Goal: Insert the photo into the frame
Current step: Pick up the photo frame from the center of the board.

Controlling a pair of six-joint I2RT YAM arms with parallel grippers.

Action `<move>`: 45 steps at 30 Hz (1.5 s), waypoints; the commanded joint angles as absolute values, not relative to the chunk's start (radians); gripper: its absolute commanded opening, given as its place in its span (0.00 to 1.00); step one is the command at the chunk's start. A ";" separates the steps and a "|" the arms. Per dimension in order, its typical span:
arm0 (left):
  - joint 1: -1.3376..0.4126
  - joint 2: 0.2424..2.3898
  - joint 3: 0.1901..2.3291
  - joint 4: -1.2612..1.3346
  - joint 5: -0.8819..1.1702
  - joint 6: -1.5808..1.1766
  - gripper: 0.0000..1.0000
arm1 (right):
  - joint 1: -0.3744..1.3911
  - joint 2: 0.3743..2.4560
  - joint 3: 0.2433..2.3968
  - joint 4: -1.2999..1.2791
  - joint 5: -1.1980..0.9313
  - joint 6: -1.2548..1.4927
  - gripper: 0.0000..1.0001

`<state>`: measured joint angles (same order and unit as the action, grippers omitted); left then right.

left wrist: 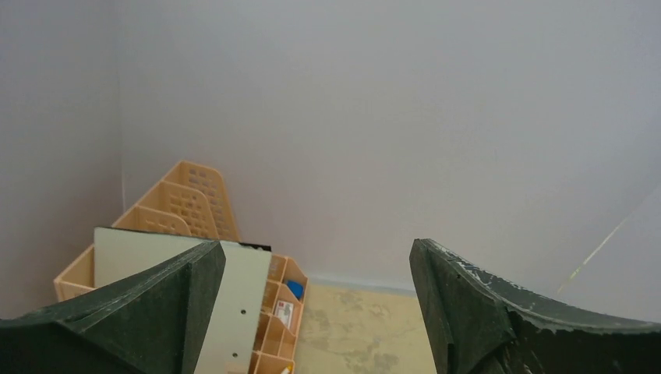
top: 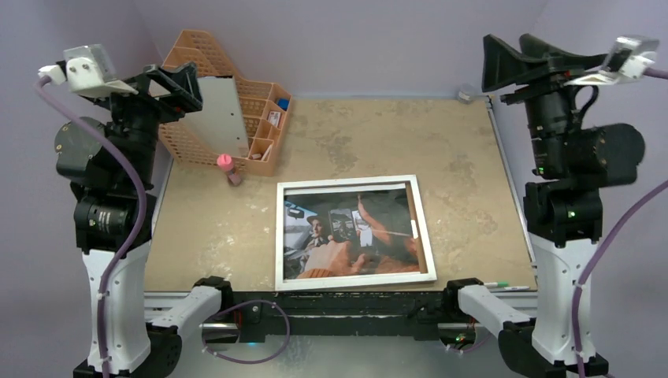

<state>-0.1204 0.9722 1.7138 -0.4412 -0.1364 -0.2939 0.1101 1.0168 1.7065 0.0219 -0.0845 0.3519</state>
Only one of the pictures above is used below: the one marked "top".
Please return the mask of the white wooden picture frame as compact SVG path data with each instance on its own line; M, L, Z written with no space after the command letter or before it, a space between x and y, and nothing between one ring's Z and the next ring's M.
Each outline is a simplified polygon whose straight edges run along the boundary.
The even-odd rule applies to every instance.
M362 185L379 185L386 183L407 183L410 182L414 201L417 208L417 220L419 223L420 239L423 246L425 258L425 273L393 273L379 275L360 275L360 276L335 276L329 278L306 278L297 280L283 280L283 262L281 247L283 242L282 223L283 223L283 197L286 190L304 190L314 187L349 187ZM307 180L284 182L277 185L276 193L276 262L275 262L275 288L278 291L305 291L333 288L353 288L353 287L374 287L401 284L419 284L436 281L437 273L430 245L425 211L423 210L418 181L414 175L399 176L371 176L348 179L330 179L330 180Z

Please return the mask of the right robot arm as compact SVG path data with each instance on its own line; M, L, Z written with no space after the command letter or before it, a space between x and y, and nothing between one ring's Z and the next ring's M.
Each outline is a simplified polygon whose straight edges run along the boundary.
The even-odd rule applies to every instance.
M451 280L444 314L472 317L498 341L506 366L525 377L602 376L608 362L596 352L588 329L588 281L603 233L605 187L634 183L645 143L630 124L584 128L588 111L577 93L639 80L656 60L659 41L622 35L606 54L580 55L524 34L513 48L494 35L483 39L481 89L504 94L507 105L525 107L536 183L525 185L523 210L536 263L536 315L497 298L476 278Z

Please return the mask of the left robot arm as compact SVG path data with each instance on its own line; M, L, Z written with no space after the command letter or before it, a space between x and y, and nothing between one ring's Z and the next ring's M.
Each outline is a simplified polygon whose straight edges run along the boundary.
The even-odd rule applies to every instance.
M232 317L235 301L218 276L195 282L167 313L143 314L144 278L157 199L150 193L158 130L202 109L192 62L172 70L148 65L106 82L87 59L58 64L80 97L107 109L111 121L69 116L54 140L56 170L70 182L76 245L91 295L91 349L76 377L167 377L184 340L211 317Z

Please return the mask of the printed photo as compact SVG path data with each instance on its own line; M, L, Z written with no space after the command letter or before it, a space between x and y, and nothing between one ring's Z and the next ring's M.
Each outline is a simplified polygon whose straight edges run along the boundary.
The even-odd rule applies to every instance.
M406 183L286 190L283 280L419 272Z

